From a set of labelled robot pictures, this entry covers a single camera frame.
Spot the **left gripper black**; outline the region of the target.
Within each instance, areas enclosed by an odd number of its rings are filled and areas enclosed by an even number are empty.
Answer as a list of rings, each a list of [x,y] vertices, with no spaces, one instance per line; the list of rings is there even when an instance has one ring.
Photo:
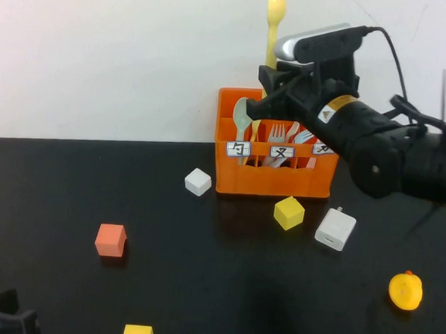
[[[15,288],[0,291],[0,334],[42,334],[34,310],[19,312]]]

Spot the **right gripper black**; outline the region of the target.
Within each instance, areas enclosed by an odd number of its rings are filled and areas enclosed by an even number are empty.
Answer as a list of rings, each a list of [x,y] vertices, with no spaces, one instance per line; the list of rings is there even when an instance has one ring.
[[[275,90],[289,79],[290,72],[261,65],[258,79],[262,99],[246,100],[247,116],[253,121],[289,120],[289,117],[295,121],[311,120],[333,99],[340,96],[359,98],[359,77],[355,71],[352,55],[315,62],[303,67],[300,74],[287,83],[284,92]]]

